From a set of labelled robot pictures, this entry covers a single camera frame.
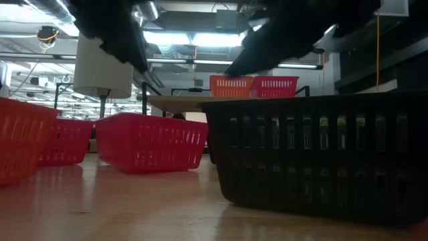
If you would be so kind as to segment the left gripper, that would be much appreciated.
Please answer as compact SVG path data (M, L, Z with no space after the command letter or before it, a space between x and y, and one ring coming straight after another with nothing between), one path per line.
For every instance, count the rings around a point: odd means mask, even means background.
M130 0L69 0L74 25L87 38L103 39L100 48L139 72L148 70L147 43Z

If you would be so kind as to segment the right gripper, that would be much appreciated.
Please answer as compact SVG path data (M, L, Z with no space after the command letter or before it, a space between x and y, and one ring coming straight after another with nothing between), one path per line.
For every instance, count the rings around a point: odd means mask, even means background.
M347 35L365 25L380 8L380 0L270 1L268 13L249 18L243 49L225 73L252 74L307 56L317 50L316 43L328 30L337 25L337 36Z

